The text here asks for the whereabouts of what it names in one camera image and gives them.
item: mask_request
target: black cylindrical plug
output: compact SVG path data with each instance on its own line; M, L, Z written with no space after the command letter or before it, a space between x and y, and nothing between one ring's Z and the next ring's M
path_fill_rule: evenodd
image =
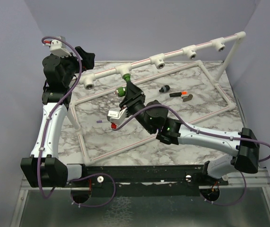
M160 93L165 93L166 91L169 91L170 87L168 85L164 85L163 87L161 87L161 89L159 90Z

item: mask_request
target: gray wall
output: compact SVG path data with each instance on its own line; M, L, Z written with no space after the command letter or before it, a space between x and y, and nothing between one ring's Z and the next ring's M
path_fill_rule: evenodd
M22 179L20 161L42 117L42 34L22 0L0 0L0 226L9 226Z
M270 143L270 1L262 0L245 28L247 38L227 74L248 127ZM269 149L261 147L261 157ZM270 160L266 166L270 173Z
M259 0L25 2L44 35L63 35L108 61L140 60L242 31ZM227 51L205 50L200 56L222 60Z

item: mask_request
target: marble tabletop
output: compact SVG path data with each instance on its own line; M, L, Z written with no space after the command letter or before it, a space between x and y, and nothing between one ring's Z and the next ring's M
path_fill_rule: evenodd
M97 62L94 70L99 72L110 69L121 62ZM157 70L155 66L144 66L131 71L133 81L167 71L184 65L185 62L167 63L166 66ZM221 62L205 62L205 67L212 75L215 75L222 64ZM234 100L233 93L228 82L226 73L219 81L220 86L227 95ZM95 83L93 90L85 90L78 85L72 95L76 100L113 87L125 85L119 75L102 78ZM187 91L193 94L193 99L182 102L180 97L170 98L168 93L159 93L163 85L169 85L169 92ZM176 110L186 121L207 115L213 111L226 107L226 102L216 91L200 67L192 67L177 73L173 73L149 82L138 85L145 95L146 104L153 100L170 106ZM122 98L115 94L102 96L76 106L79 122L84 132L84 140L90 157L97 157L106 152L136 143L151 137L142 126L133 120L120 131L112 131L110 123L106 122L106 114L109 109L118 110ZM223 131L240 131L243 127L238 109L228 111L197 124L200 127ZM158 140L152 141L137 148L94 163L96 166L124 166L124 165L189 165L204 164L208 160L221 157L224 153L209 148L194 145L165 145ZM83 155L80 150L78 137L69 120L66 118L61 130L59 140L59 159L65 164L83 163Z

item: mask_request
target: green connector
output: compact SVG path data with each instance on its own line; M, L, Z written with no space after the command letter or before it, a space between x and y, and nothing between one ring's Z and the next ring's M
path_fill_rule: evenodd
M125 80L125 82L127 82L131 80L131 75L127 73L127 74L124 74L122 78Z
M126 88L125 87L119 87L116 89L116 94L118 97L123 97L125 96L126 93Z

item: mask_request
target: red light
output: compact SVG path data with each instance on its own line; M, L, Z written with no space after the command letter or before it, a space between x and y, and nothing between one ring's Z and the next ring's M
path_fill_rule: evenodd
M111 128L112 129L116 129L117 128L117 125L115 125L114 123L111 124Z

